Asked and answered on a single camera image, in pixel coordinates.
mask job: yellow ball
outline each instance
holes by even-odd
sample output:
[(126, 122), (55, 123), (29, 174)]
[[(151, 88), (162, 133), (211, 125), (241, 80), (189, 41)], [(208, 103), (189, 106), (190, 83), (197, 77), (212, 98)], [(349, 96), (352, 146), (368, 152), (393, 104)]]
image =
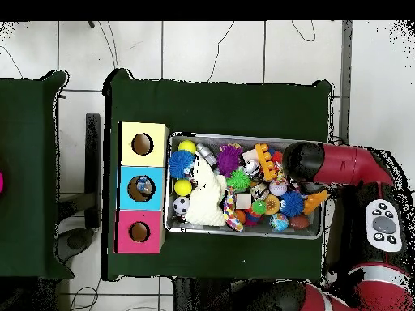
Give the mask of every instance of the yellow ball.
[(186, 179), (177, 180), (174, 184), (174, 190), (178, 195), (185, 197), (191, 192), (191, 183)]
[(194, 154), (196, 152), (196, 145), (191, 141), (183, 141), (178, 145), (178, 150), (187, 150)]

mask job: yellow box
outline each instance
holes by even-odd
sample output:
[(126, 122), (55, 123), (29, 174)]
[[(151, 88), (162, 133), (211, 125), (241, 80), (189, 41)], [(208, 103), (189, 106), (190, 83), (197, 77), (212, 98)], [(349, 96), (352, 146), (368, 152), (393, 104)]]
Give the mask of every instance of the yellow box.
[[(165, 167), (169, 129), (164, 124), (122, 121), (121, 165), (131, 167)], [(142, 149), (143, 141), (150, 142), (150, 151)]]

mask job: circular hole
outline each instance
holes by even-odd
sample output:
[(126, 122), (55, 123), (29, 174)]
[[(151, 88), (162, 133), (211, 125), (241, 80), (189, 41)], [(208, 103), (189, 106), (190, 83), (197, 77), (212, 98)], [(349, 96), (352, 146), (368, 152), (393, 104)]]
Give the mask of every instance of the circular hole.
[(131, 142), (131, 147), (135, 154), (148, 155), (153, 149), (152, 138), (148, 134), (137, 134)]
[(148, 202), (156, 192), (156, 186), (150, 177), (140, 175), (130, 180), (127, 192), (136, 202)]
[(129, 229), (131, 240), (145, 242), (150, 237), (150, 228), (143, 222), (135, 222)]

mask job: pink box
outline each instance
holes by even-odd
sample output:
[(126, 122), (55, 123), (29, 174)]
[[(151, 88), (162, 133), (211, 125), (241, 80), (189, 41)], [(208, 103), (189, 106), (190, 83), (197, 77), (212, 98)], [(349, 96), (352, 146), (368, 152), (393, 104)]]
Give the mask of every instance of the pink box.
[[(165, 241), (162, 216), (162, 211), (120, 210), (117, 253), (159, 253)], [(149, 236), (143, 242), (134, 241), (130, 236), (130, 227), (136, 222), (148, 226)]]

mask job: dark green tablecloth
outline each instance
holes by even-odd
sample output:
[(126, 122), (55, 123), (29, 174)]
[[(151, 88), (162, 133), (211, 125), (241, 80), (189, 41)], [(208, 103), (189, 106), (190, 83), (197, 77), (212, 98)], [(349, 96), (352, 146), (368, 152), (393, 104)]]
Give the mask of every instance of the dark green tablecloth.
[(67, 74), (0, 79), (0, 276), (71, 278), (54, 256), (55, 104)]
[(330, 83), (236, 85), (134, 80), (115, 70), (105, 81), (103, 277), (307, 278), (320, 276), (322, 237), (290, 240), (167, 232), (156, 255), (113, 253), (117, 123), (164, 123), (174, 131), (327, 141)]

